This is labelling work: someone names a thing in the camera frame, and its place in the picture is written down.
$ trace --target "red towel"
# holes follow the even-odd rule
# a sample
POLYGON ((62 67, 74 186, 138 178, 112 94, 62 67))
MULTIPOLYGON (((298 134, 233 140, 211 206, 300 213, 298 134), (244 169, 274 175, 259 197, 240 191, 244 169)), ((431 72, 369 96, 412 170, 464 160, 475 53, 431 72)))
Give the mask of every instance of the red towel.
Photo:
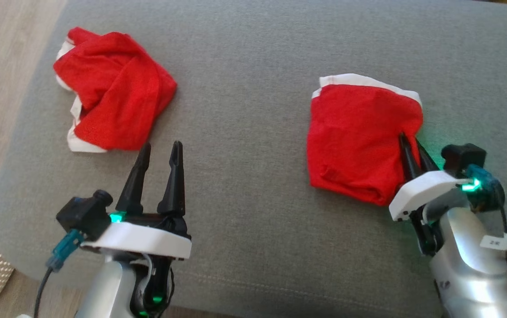
POLYGON ((100 36, 77 27, 68 38, 75 47, 53 68, 82 103, 74 133, 106 150, 139 150, 177 84, 127 34, 100 36))
POLYGON ((320 87, 310 105, 310 184, 389 205, 404 183, 399 133, 407 135, 419 162, 418 93, 356 74, 320 78, 320 87))

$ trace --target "white cloth edge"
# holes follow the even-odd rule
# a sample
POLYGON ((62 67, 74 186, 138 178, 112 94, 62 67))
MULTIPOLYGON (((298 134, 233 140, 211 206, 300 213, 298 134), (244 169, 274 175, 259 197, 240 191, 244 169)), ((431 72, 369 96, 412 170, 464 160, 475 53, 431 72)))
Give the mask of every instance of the white cloth edge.
MULTIPOLYGON (((61 50, 57 52, 57 60, 61 58, 61 56, 67 54, 67 52, 72 50, 74 47, 75 45, 72 43, 71 39, 66 38, 65 42, 61 46, 61 50)), ((70 92, 73 92, 73 90, 59 77, 59 75, 55 75, 55 78, 57 79, 57 83, 59 83, 59 85, 62 88, 70 92)), ((78 98, 78 95, 76 95, 75 101, 73 102, 73 105, 71 107, 71 115, 73 115, 73 125, 71 126, 71 128, 67 133, 67 143, 69 145, 69 149, 71 149, 71 151, 73 152, 93 152, 93 153, 107 152, 106 149, 103 149, 101 147, 98 147, 97 145, 84 141, 75 134, 76 126, 80 124, 81 111, 82 111, 82 102, 80 101, 80 98, 78 98)))
POLYGON ((369 87, 379 87, 388 89, 389 91, 399 94, 401 96, 405 96, 417 101, 420 107, 423 107, 423 103, 420 101, 420 96, 415 91, 407 91, 405 89, 398 88, 393 85, 389 85, 383 83, 382 81, 378 81, 376 79, 372 79, 367 76, 359 75, 359 74, 340 74, 340 75, 330 75, 324 76, 320 78, 320 88, 312 93, 312 98, 320 96, 320 92, 322 91, 322 87, 328 85, 356 85, 356 86, 369 86, 369 87))

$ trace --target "green led light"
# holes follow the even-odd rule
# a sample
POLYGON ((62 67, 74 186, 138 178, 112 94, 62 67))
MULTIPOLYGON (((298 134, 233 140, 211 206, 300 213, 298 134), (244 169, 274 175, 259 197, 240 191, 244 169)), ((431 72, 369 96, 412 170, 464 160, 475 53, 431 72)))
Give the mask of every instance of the green led light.
POLYGON ((461 186, 461 189, 463 191, 467 191, 467 192, 477 191, 479 188, 481 188, 481 182, 477 179, 473 180, 473 184, 461 186))
POLYGON ((117 211, 116 213, 110 213, 110 221, 114 223, 124 221, 124 217, 126 217, 126 212, 117 211))

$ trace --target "white label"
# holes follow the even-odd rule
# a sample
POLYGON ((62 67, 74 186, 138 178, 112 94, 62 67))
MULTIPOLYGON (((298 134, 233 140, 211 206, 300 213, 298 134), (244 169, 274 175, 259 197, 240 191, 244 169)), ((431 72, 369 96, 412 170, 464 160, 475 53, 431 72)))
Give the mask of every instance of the white label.
POLYGON ((504 233, 504 237, 496 238, 491 235, 486 235, 481 240, 481 247, 492 248, 494 250, 506 251, 507 250, 507 233, 504 233))

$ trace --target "gray cushion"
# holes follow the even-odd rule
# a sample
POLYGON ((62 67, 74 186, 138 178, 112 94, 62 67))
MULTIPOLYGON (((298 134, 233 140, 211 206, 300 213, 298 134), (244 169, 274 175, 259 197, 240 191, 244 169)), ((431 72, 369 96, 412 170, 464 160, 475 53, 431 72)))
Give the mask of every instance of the gray cushion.
MULTIPOLYGON (((73 95, 52 64, 67 30, 131 34, 179 83, 156 122, 144 206, 185 146, 191 258, 174 304, 248 317, 437 317, 408 223, 308 184, 318 77, 354 72, 419 92, 419 138, 488 151, 507 190, 507 6, 441 0, 69 0, 23 102, 0 172, 0 251, 39 278, 70 197, 117 197, 134 152, 71 153, 73 95)), ((493 213, 483 217, 500 230, 493 213)), ((77 252, 53 279, 84 286, 102 259, 77 252)))

